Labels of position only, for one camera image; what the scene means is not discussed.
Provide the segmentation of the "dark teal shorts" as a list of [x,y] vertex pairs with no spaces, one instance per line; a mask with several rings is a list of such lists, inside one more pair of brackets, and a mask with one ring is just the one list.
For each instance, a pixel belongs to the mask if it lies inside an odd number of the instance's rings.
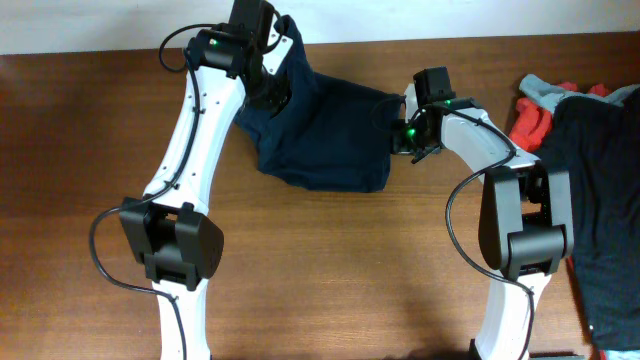
[[293,40],[284,63],[290,99],[275,115],[247,106],[234,119],[254,142],[258,170],[307,190],[383,190],[403,97],[315,72],[293,18],[279,24]]

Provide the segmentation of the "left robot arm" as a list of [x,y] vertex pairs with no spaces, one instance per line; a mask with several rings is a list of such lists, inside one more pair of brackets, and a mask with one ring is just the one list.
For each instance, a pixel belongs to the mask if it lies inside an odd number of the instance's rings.
[[186,89],[164,157],[119,219],[158,299],[161,356],[208,359],[206,296],[224,235],[208,217],[215,169],[245,108],[279,112],[291,97],[283,70],[293,41],[267,1],[236,1],[225,23],[200,25],[184,50]]

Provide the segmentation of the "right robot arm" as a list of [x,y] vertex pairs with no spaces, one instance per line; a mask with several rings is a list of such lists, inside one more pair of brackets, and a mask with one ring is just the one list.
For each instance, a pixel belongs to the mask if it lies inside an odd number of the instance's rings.
[[574,247],[570,176],[523,150],[491,121],[474,99],[456,95],[444,67],[413,76],[404,94],[406,115],[397,121],[392,150],[419,162],[442,150],[471,170],[449,195],[445,225],[455,233],[457,195],[481,182],[478,242],[484,262],[454,248],[490,280],[483,322],[471,339],[471,359],[528,359],[536,309],[560,262]]

